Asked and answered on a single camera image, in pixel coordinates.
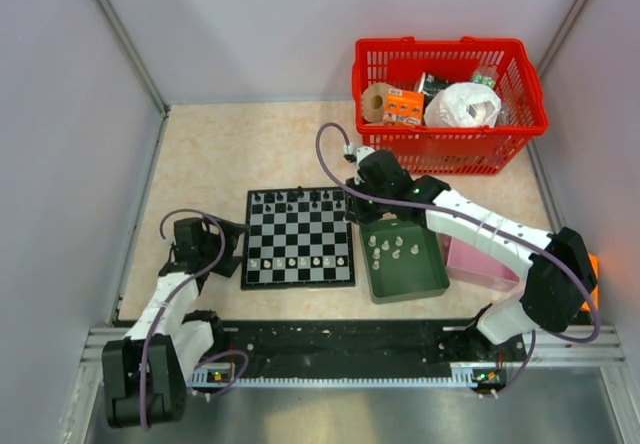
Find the black and grey chessboard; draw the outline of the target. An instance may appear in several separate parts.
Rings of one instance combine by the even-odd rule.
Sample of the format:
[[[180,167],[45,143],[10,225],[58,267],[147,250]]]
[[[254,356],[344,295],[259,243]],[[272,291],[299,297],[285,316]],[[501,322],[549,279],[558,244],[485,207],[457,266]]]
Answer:
[[[352,287],[356,283],[346,193],[339,187],[247,193],[241,289]]]

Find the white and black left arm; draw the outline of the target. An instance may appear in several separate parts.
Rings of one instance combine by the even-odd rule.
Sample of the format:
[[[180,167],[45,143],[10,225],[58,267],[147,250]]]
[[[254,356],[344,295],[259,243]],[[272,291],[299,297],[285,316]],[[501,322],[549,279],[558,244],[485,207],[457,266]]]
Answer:
[[[167,261],[141,316],[102,350],[106,420],[110,427],[180,420],[187,383],[201,358],[216,360],[227,338],[213,311],[192,311],[209,275],[231,277],[241,264],[235,250],[245,224],[193,212],[173,224]]]

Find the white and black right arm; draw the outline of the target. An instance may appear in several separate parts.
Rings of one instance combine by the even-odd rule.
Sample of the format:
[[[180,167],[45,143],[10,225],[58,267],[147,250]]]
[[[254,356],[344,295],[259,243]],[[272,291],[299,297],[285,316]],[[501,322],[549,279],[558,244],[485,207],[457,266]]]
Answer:
[[[597,278],[582,236],[567,227],[553,233],[490,211],[432,176],[414,179],[389,151],[346,146],[355,173],[343,183],[348,218],[368,224],[391,213],[464,242],[523,281],[523,291],[481,311],[466,338],[469,352],[487,360],[504,342],[543,329],[569,341],[566,330],[591,296]]]

